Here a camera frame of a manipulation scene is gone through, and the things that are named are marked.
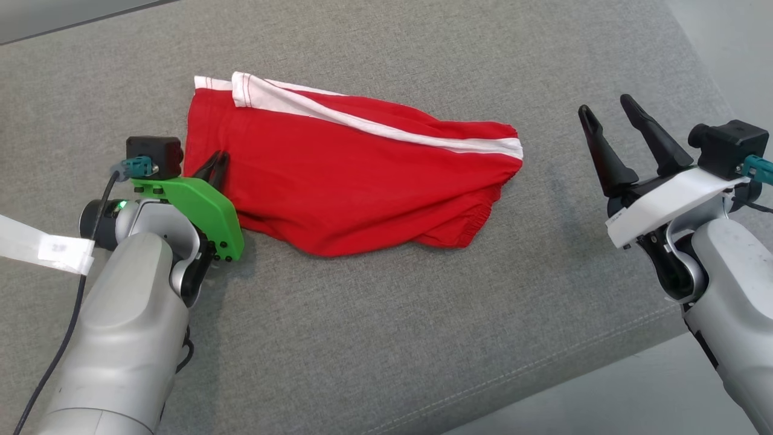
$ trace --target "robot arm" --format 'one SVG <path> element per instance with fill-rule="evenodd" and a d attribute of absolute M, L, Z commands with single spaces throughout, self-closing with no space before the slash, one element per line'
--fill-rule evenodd
<path fill-rule="evenodd" d="M 172 260 L 152 232 L 118 245 L 83 303 L 39 433 L 155 432 L 189 316 L 169 284 Z"/>
<path fill-rule="evenodd" d="M 102 200 L 83 210 L 81 237 L 114 253 L 77 303 L 71 339 L 68 330 L 15 433 L 68 339 L 39 433 L 155 432 L 174 375 L 192 356 L 189 308 L 204 276 L 212 261 L 238 260 L 243 251 L 236 211 L 220 193 L 227 153 L 216 152 L 192 178 L 179 176 L 181 161 L 176 138 L 129 138 L 127 159 L 114 166 Z M 145 198 L 108 201 L 112 183 L 129 178 Z M 183 346 L 189 354 L 178 364 Z"/>
<path fill-rule="evenodd" d="M 644 249 L 661 287 L 682 304 L 685 324 L 727 393 L 759 433 L 772 434 L 773 255 L 728 217 L 759 197 L 759 180 L 770 180 L 769 173 L 754 170 L 769 167 L 761 161 L 768 133 L 740 121 L 698 125 L 690 134 L 690 145 L 701 149 L 695 167 L 633 98 L 623 95 L 621 103 L 652 150 L 658 176 L 639 183 L 604 139 L 591 110 L 580 108 L 609 198 L 609 236 L 618 248 L 636 243 Z"/>

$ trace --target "teal connector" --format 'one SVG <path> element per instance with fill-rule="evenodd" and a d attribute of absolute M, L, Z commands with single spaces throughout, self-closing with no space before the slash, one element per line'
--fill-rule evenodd
<path fill-rule="evenodd" d="M 749 156 L 744 160 L 741 175 L 748 176 L 754 181 L 773 185 L 773 162 L 762 157 Z"/>
<path fill-rule="evenodd" d="M 142 178 L 143 176 L 151 176 L 158 172 L 158 166 L 156 166 L 150 157 L 139 156 L 133 159 L 122 160 L 120 163 L 113 165 L 110 168 L 110 173 L 118 172 L 117 182 L 123 183 L 130 178 Z"/>

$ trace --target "red shorts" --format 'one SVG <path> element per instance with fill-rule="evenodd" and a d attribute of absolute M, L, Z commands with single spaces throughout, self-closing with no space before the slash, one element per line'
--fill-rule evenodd
<path fill-rule="evenodd" d="M 464 248 L 523 164 L 510 125 L 243 73 L 196 77 L 185 175 L 217 150 L 241 225 L 323 256 Z"/>

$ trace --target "black cable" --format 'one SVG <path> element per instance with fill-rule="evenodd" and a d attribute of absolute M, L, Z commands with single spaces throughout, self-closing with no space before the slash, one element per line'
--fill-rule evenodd
<path fill-rule="evenodd" d="M 188 354 L 179 364 L 177 364 L 177 370 L 175 370 L 175 374 L 180 373 L 180 370 L 188 365 L 188 363 L 191 361 L 191 358 L 193 358 L 193 342 L 191 341 L 190 325 L 186 327 L 186 337 L 182 339 L 182 346 L 188 346 Z"/>
<path fill-rule="evenodd" d="M 99 223 L 102 221 L 102 216 L 104 215 L 104 209 L 107 206 L 107 197 L 110 196 L 110 192 L 113 190 L 113 185 L 115 184 L 115 180 L 118 179 L 119 173 L 118 171 L 115 171 L 110 175 L 110 181 L 107 182 L 107 186 L 104 188 L 104 193 L 102 194 L 102 199 L 99 202 L 99 214 L 97 215 L 97 221 L 94 222 L 94 229 L 91 231 L 91 237 L 90 240 L 94 240 L 94 238 L 97 235 L 97 230 L 99 229 Z M 38 396 L 40 396 L 40 393 L 43 391 L 43 386 L 46 385 L 46 382 L 51 377 L 51 374 L 53 373 L 54 368 L 56 368 L 56 365 L 59 364 L 59 360 L 62 359 L 62 356 L 64 355 L 65 349 L 67 349 L 67 345 L 70 343 L 70 339 L 73 337 L 73 331 L 75 331 L 75 323 L 78 321 L 78 314 L 80 313 L 80 304 L 83 302 L 83 292 L 86 289 L 86 276 L 81 275 L 80 276 L 80 282 L 78 283 L 78 292 L 75 296 L 75 307 L 73 308 L 73 315 L 70 318 L 70 324 L 67 325 L 67 331 L 64 333 L 64 338 L 62 339 L 62 344 L 59 345 L 59 350 L 56 351 L 56 355 L 54 355 L 53 360 L 51 361 L 51 364 L 49 364 L 49 367 L 46 369 L 46 373 L 43 374 L 43 377 L 38 382 L 38 386 L 35 387 L 35 391 L 32 392 L 32 396 L 29 398 L 29 401 L 27 402 L 27 406 L 24 408 L 24 412 L 22 413 L 21 418 L 19 418 L 19 422 L 16 424 L 16 429 L 13 431 L 13 435 L 19 435 L 22 432 L 22 428 L 24 427 L 24 423 L 27 421 L 27 417 L 29 417 L 30 411 L 32 411 L 32 407 L 35 405 L 35 401 L 38 399 Z"/>
<path fill-rule="evenodd" d="M 764 205 L 755 204 L 750 201 L 742 200 L 739 197 L 733 197 L 733 202 L 737 202 L 739 204 L 743 204 L 746 207 L 753 208 L 757 211 L 764 211 L 765 213 L 773 213 L 773 208 L 766 207 Z"/>

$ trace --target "gray fabric surface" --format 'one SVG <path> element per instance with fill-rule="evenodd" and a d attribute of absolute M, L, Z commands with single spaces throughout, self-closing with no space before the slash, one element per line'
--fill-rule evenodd
<path fill-rule="evenodd" d="M 192 311 L 196 355 L 159 433 L 441 433 L 684 331 L 644 254 L 605 234 L 576 114 L 589 104 L 643 176 L 621 93 L 683 142 L 730 118 L 658 0 L 185 0 L 3 46 L 0 213 L 76 235 L 126 137 L 184 136 L 192 76 L 234 70 L 512 123 L 525 166 L 464 250 L 317 259 L 245 233 Z M 77 278 L 6 260 L 0 282 L 9 432 Z"/>

